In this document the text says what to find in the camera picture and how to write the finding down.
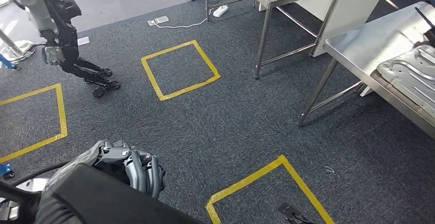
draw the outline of white cable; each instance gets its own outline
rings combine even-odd
[[[207,19],[205,18],[202,22],[200,22],[200,23],[195,23],[195,24],[192,24],[192,25],[190,25],[190,26],[175,26],[175,27],[171,27],[171,26],[159,26],[157,23],[154,23],[154,25],[156,25],[158,28],[190,28],[190,27],[193,27],[193,26],[201,25],[201,24],[204,23],[206,20],[207,20]]]

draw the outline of humanoid robot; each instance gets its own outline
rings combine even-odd
[[[85,82],[98,85],[94,97],[116,90],[121,85],[108,80],[112,71],[99,67],[79,56],[77,30],[71,19],[82,14],[75,0],[13,0],[25,9],[40,37],[47,40],[42,50],[45,63],[59,65],[63,71],[83,78]]]

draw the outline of metal tray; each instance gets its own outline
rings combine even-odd
[[[382,78],[435,118],[435,49],[423,45],[378,65]]]

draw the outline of yellow tape square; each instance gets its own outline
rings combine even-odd
[[[25,147],[25,148],[23,148],[21,150],[15,151],[15,152],[13,152],[13,153],[11,153],[9,155],[0,157],[0,162],[9,161],[9,160],[14,159],[14,158],[16,158],[18,156],[26,154],[27,152],[36,150],[36,149],[38,149],[38,148],[40,148],[42,146],[48,145],[50,143],[53,143],[54,141],[56,141],[58,139],[61,139],[63,137],[66,137],[68,135],[67,121],[66,121],[65,107],[64,107],[64,98],[62,96],[62,87],[61,87],[60,83],[52,85],[52,86],[44,87],[44,88],[41,88],[41,89],[38,89],[38,90],[35,90],[35,91],[32,91],[32,92],[28,92],[28,93],[25,93],[25,94],[22,94],[22,95],[19,95],[19,96],[16,96],[16,97],[12,97],[12,98],[9,98],[9,99],[6,99],[6,100],[2,100],[2,101],[0,101],[0,106],[1,105],[5,105],[5,104],[9,104],[9,103],[12,103],[12,102],[15,102],[17,100],[20,100],[20,99],[23,99],[23,98],[26,98],[26,97],[34,96],[34,95],[37,95],[39,93],[46,92],[46,91],[49,91],[49,90],[52,90],[52,89],[56,90],[57,111],[59,113],[59,122],[61,124],[61,131],[60,131],[60,133],[58,135],[53,136],[53,137],[49,137],[47,139],[44,139],[41,142],[35,143],[35,144],[31,145],[31,146],[28,146],[28,147]]]
[[[311,204],[315,207],[317,212],[320,214],[320,216],[323,218],[326,224],[334,224],[334,221],[329,216],[328,212],[323,208],[323,206],[320,204],[320,202],[317,200],[317,198],[314,196],[314,194],[311,192],[311,190],[308,188],[308,186],[304,183],[302,178],[299,176],[299,174],[296,172],[296,170],[293,168],[293,166],[290,164],[290,162],[287,160],[287,158],[284,155],[280,155],[275,161],[269,163],[268,165],[262,167],[261,169],[255,171],[253,174],[249,175],[248,177],[236,182],[235,184],[221,190],[220,192],[217,192],[211,196],[211,198],[208,200],[207,205],[205,206],[208,215],[210,216],[211,222],[213,224],[220,224],[221,219],[219,219],[218,213],[216,212],[216,209],[213,206],[213,203],[223,199],[224,197],[227,197],[234,192],[248,186],[249,184],[253,183],[260,177],[266,175],[270,171],[276,169],[278,166],[283,165],[290,176],[294,179],[296,184],[298,184],[299,188],[304,192],[304,194],[308,197],[308,200],[310,200]]]
[[[156,56],[168,53],[170,51],[177,50],[177,49],[179,49],[181,47],[189,46],[189,45],[195,46],[195,49],[198,51],[198,53],[201,55],[201,57],[203,58],[203,60],[207,64],[207,66],[213,72],[213,77],[209,78],[208,80],[206,80],[204,82],[197,83],[195,85],[183,88],[183,89],[175,91],[173,93],[163,94],[162,91],[160,90],[159,85],[155,81],[154,75],[152,74],[152,71],[151,71],[150,67],[148,66],[147,60],[150,59],[150,58],[153,58],[153,57],[156,57]],[[159,52],[153,53],[153,54],[148,55],[148,56],[144,56],[144,57],[142,57],[141,61],[142,61],[142,65],[144,66],[145,72],[147,73],[148,78],[149,78],[149,80],[151,82],[151,85],[152,85],[155,93],[157,94],[157,97],[159,97],[160,100],[170,99],[170,98],[176,97],[176,96],[178,96],[180,94],[192,91],[192,90],[197,89],[199,87],[202,87],[202,86],[204,86],[204,85],[206,85],[206,84],[208,84],[210,82],[213,82],[213,81],[217,80],[219,77],[221,77],[218,74],[218,71],[217,71],[216,67],[211,63],[210,59],[207,57],[207,55],[205,54],[203,49],[201,49],[201,47],[199,46],[198,42],[196,42],[196,40],[192,40],[192,41],[189,41],[189,42],[186,42],[186,43],[183,43],[183,44],[180,44],[180,45],[168,48],[166,50],[159,51]]]

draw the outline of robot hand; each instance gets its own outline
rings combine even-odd
[[[165,171],[158,164],[155,155],[136,149],[126,142],[111,143],[100,140],[91,149],[60,168],[48,181],[46,191],[75,165],[83,162],[153,198],[158,198],[164,188]]]

